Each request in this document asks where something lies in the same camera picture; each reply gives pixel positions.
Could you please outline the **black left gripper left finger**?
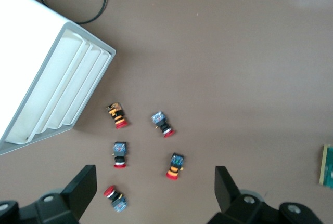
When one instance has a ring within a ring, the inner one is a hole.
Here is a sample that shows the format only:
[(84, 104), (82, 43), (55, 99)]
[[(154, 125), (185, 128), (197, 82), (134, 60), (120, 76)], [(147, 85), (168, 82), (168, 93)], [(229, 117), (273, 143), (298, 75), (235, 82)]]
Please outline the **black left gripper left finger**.
[(66, 187), (48, 191), (25, 207), (1, 201), (1, 223), (79, 223), (96, 192), (96, 166), (86, 165)]

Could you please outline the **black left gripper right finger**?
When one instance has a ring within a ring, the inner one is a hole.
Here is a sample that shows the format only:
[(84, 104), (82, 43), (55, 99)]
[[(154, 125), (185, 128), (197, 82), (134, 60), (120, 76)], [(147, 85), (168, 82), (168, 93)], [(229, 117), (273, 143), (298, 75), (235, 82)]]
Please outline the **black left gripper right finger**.
[(215, 168), (214, 193), (220, 207), (208, 223), (321, 223), (300, 203), (284, 202), (279, 209), (267, 205), (260, 195), (239, 190), (225, 166)]

